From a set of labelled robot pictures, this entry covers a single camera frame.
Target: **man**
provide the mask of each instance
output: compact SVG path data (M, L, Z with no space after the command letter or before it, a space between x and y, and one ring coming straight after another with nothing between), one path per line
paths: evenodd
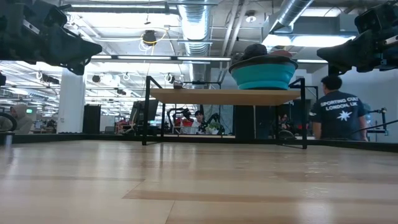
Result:
M203 112L202 111L196 111L195 112L195 117L196 117L197 120L194 121L192 126L191 126L191 134L206 134L206 130L199 129L199 127L203 123L203 118L205 117L203 115Z
M24 104L12 106L10 109L11 116L17 121L17 128L14 131L15 134L29 134L33 121L26 116L26 109L27 106ZM6 118L1 117L0 130L8 130L11 127L11 122Z
M325 96L310 112L315 139L349 139L367 141L365 110L361 100L352 94L340 92L340 77L327 76L321 80Z
M287 114L284 114L282 117L279 116L279 129L290 131L290 122Z

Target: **black machine part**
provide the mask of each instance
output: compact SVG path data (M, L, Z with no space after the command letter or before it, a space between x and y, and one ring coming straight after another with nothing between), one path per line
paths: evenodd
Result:
M360 35L317 55L329 63L329 75L342 75L356 67L357 72L378 68L398 68L398 0L370 8L355 19Z
M157 43L155 31L154 30L145 30L145 33L142 36L142 40L144 41L144 44L147 46L155 46Z
M0 86L5 86L7 81L7 77L5 75L2 75L0 71Z
M383 129L369 129L367 130L368 133L384 133L385 135L388 135L388 130L387 130L387 124L386 124L386 113L387 113L387 108L381 108L380 110L373 110L373 111L368 111L369 114L371 113L379 113L381 114L381 119L382 119L382 127Z
M188 108L171 108L171 109L169 109L168 110L168 112L167 112L167 117L168 117L168 119L169 119L169 123L170 123L170 129L171 130L173 130L173 127L174 127L174 122L172 122L172 119L171 119L171 117L170 117L170 113L172 112L172 111L175 111L175 113L173 114L173 121L175 121L175 116L177 115L177 114L182 114L185 118L187 118L188 120L192 120L191 119L191 112L189 111L189 109Z
M64 28L67 7L43 0L0 1L0 60L45 62L83 75L102 46Z
M383 133L388 134L387 125L398 123L398 120L386 122L386 113L387 113L387 109L386 108L381 108L381 110L368 111L368 113L381 113L382 124L378 124L378 125L375 125L375 126L359 129L359 130L354 131L353 133L351 133L351 135L354 134L354 133L360 132L360 131L364 131L364 130L370 130L370 131L368 131L369 133L379 133L379 131L373 132L372 129L380 128L380 127L383 127Z
M217 133L217 134L220 134L220 135L221 135L221 134L224 134L225 128L221 125L220 115L219 115L218 113L212 114L212 115L210 116L210 118L209 118L206 122L202 123L202 124L199 126L198 129L199 129L200 131L205 132L205 131L206 131L206 128L208 127L208 125L209 125L213 120L214 120L215 122L217 122L217 123L220 124L220 129L218 130L218 133Z
M7 114L7 113L3 113L3 112L0 112L0 116L3 116L3 117L5 117L5 118L7 118L8 120L10 120L11 121L11 123L12 123L12 127L9 129L9 130L2 130L2 132L5 132L5 131L15 131L15 129L17 129L17 121L15 120L15 118L14 117L12 117L11 115L9 115L9 114Z

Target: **exposed pipe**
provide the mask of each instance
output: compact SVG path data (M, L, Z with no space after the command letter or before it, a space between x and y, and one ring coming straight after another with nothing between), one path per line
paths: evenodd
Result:
M294 22L303 14L314 0L284 0L280 10L267 17L264 23L264 38L270 32L288 27L286 32L291 32Z
M110 38L94 38L96 42L132 42L132 41L138 41L140 40L141 37L110 37ZM163 38L162 40L182 40L181 38L178 37L168 37L168 38ZM212 38L211 41L224 41L224 38ZM246 42L259 42L258 39L251 39L251 38L239 38L239 41L246 41Z
M229 37L231 36L232 26L234 25L236 12L238 11L239 0L234 0L234 4L232 5L231 17L228 22L228 27L226 29L225 38L223 42L223 48L221 49L221 57L224 57L226 47L228 45Z
M235 26L234 34L232 35L232 40L231 40L231 43L229 43L229 48L226 53L227 56L230 56L232 53L232 50L233 50L235 42L236 42L236 38L238 37L239 30L240 30L242 22L243 22L243 18L245 17L246 9L248 8L249 2L250 2L250 0L244 0L244 2L243 2L242 8L241 8L241 14L239 15L238 23Z
M280 6L278 21L283 26L292 25L314 0L285 0Z
M185 40L208 40L210 7L203 5L179 5L182 32ZM207 56L209 45L204 43L185 44L189 56ZM205 81L206 65L192 65L191 81Z
M170 26L170 28L181 28L180 26ZM227 29L223 26L211 26L212 29ZM261 29L261 27L241 27L241 29Z

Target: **wooden table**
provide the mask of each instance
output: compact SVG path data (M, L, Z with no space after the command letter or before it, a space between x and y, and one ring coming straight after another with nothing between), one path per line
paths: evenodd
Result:
M151 89L162 103L236 106L279 106L300 97L295 90L174 90Z
M275 106L275 120L278 120L277 107L286 102L301 97L302 101L302 125L307 123L305 109L305 79L299 78L289 84L290 90L208 90L208 89L164 89L151 76L146 78L146 96L144 107L144 130L142 134L142 145L147 145L149 98L154 97L163 103L162 106L162 128L160 141L165 139L165 105L166 104L198 104L198 105L235 105L235 106ZM302 148L307 148L307 130L304 128ZM279 141L278 132L275 134L276 142Z

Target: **white wall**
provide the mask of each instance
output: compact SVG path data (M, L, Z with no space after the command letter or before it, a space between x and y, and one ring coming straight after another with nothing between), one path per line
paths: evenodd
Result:
M99 121L99 131L105 131L105 128L108 126L114 127L115 125L115 116L101 115Z
M305 85L312 85L312 74L307 73L305 69L297 69L290 82L292 83L301 77L305 78Z
M328 75L328 68L323 67L312 74L314 85L318 85L320 97L323 96L320 80ZM363 103L371 106L372 110L387 108L386 121L398 119L398 71L391 70L380 72L374 70L368 73L358 73L354 70L340 76L343 80L341 91L358 96ZM381 114L372 114L373 123L377 120L382 123ZM383 134L377 135L379 142L398 142L398 123L389 125L389 136Z
M31 114L26 114L26 116L30 119L32 119L32 121L36 120L36 116L37 116L37 107L30 107L28 106L27 109L31 109L32 113Z

